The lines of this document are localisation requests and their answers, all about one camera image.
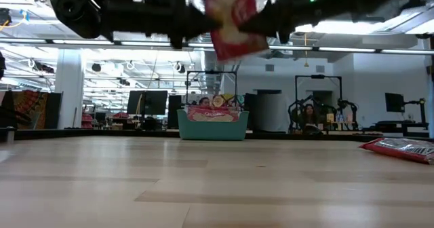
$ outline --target computer monitor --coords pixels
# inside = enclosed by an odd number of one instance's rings
[[[95,119],[98,122],[106,120],[106,113],[101,113],[101,112],[95,113]]]
[[[145,92],[140,101],[140,114],[165,115],[166,104],[167,90]]]
[[[386,93],[386,111],[394,113],[404,113],[404,96],[401,94]]]

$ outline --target light wood floor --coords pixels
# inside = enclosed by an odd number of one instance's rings
[[[434,166],[359,145],[128,137],[0,145],[0,227],[432,227]]]

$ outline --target ceiling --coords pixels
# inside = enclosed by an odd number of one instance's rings
[[[186,0],[192,2],[200,10],[203,10],[203,0]],[[308,26],[300,26],[291,36],[291,43],[294,45],[317,45],[325,47],[342,47],[342,48],[411,48],[417,44],[417,40],[413,35],[403,35],[411,29],[421,25],[423,22],[434,18],[434,8],[430,4],[422,9],[413,10],[410,14],[398,16],[398,9],[408,0],[391,0],[386,5],[380,7],[371,16],[380,16],[385,18],[386,22],[369,24],[369,26],[358,23],[359,26],[352,25],[352,22],[347,22],[351,19],[349,14],[333,18],[329,23],[323,23],[315,28]],[[261,9],[264,0],[257,0],[258,8]],[[77,34],[72,32],[65,25],[61,24],[52,8],[49,0],[0,0],[0,7],[11,9],[13,23],[17,24],[22,21],[21,10],[25,10],[29,16],[29,21],[25,21],[22,25],[15,28],[5,28],[0,31],[0,37],[15,37],[15,38],[39,38],[39,39],[81,39]],[[329,26],[342,26],[339,32],[329,31]],[[167,41],[164,35],[153,35],[145,37],[144,34],[137,33],[115,33],[115,40],[121,41]],[[278,39],[268,38],[271,45],[280,45]],[[209,34],[202,35],[194,40],[197,43],[210,43]],[[173,69],[173,66],[179,62],[183,64],[187,70],[201,71],[204,69],[235,69],[236,66],[223,66],[216,62],[216,57],[213,52],[198,52],[195,50],[189,51],[170,51],[170,50],[150,50],[151,47],[143,47],[143,50],[116,50],[116,49],[86,49],[86,56],[89,58],[85,82],[85,98],[94,99],[94,101],[104,102],[104,93],[96,94],[97,91],[110,91],[117,89],[121,91],[119,95],[110,95],[110,107],[120,107],[119,101],[127,99],[127,91],[142,88],[167,88],[172,90],[175,88],[178,92],[183,92],[185,89],[184,80],[186,75],[179,74]],[[47,64],[56,69],[58,49],[54,47],[20,47],[8,46],[4,47],[3,55],[7,58],[7,74],[9,75],[40,75],[42,72],[35,71],[30,60],[36,60]],[[292,58],[297,60],[304,58],[306,53],[303,51],[294,51],[290,54],[281,54],[279,52],[271,52],[264,56],[269,58],[287,59]],[[309,58],[323,58],[328,62],[334,62],[344,56],[343,53],[334,52],[309,52]],[[106,67],[122,68],[116,70],[104,70],[96,73],[92,70],[94,63],[103,64]],[[117,73],[121,73],[123,77],[131,77],[131,86],[127,87],[119,84],[118,79],[105,79],[108,77],[118,77]],[[160,81],[151,81],[152,79],[164,79]],[[198,76],[197,82],[193,82],[192,87],[198,92],[208,91],[213,92],[220,83],[219,77],[214,76]],[[42,90],[52,90],[54,78],[16,78],[24,87],[42,88]],[[14,85],[2,85],[0,89],[11,87]]]

